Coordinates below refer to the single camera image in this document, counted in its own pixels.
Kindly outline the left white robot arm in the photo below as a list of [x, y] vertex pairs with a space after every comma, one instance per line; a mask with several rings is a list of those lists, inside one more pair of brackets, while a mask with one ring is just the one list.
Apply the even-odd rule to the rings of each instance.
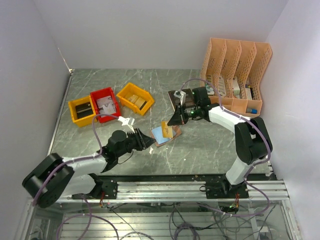
[[116, 130], [100, 151], [79, 158], [49, 154], [22, 181], [24, 189], [41, 208], [53, 205], [59, 198], [85, 194], [91, 199], [106, 193], [108, 185], [98, 175], [114, 168], [119, 158], [132, 151], [144, 151], [155, 139], [135, 128], [132, 132]]

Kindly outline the yellow bin with cards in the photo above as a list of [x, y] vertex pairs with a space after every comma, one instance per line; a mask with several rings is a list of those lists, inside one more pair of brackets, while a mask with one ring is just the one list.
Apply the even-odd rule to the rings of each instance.
[[144, 116], [155, 103], [154, 98], [148, 91], [131, 82], [121, 89], [116, 96], [122, 106], [128, 107], [135, 114], [139, 114], [141, 116]]

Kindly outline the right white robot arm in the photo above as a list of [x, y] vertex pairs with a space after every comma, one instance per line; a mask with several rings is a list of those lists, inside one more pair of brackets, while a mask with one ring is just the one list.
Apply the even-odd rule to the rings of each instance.
[[264, 160], [272, 151], [272, 143], [261, 117], [244, 117], [212, 103], [205, 87], [171, 91], [174, 114], [168, 126], [182, 126], [188, 120], [206, 120], [231, 131], [235, 136], [236, 159], [231, 168], [216, 182], [206, 183], [201, 191], [207, 198], [238, 197], [246, 184], [244, 180], [254, 163]]

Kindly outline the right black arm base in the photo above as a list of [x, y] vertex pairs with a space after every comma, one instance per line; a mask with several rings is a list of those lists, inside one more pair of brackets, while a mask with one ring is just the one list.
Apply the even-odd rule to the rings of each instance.
[[246, 199], [249, 197], [245, 183], [231, 185], [227, 181], [206, 182], [199, 190], [205, 193], [207, 199]]

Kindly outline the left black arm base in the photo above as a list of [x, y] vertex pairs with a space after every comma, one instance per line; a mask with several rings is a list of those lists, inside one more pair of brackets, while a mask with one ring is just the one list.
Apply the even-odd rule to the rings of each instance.
[[76, 180], [76, 186], [80, 187], [71, 198], [80, 200], [82, 197], [86, 199], [111, 199], [115, 200], [118, 194], [118, 183], [111, 178], [100, 178], [96, 174], [87, 174]]

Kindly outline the pink leather card holder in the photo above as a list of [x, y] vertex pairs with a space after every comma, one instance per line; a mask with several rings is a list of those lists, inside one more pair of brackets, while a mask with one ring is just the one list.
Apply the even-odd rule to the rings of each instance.
[[153, 128], [151, 131], [151, 137], [155, 139], [155, 145], [161, 147], [169, 142], [172, 142], [182, 134], [181, 129], [178, 126], [172, 127], [172, 137], [164, 135], [164, 131], [161, 126]]

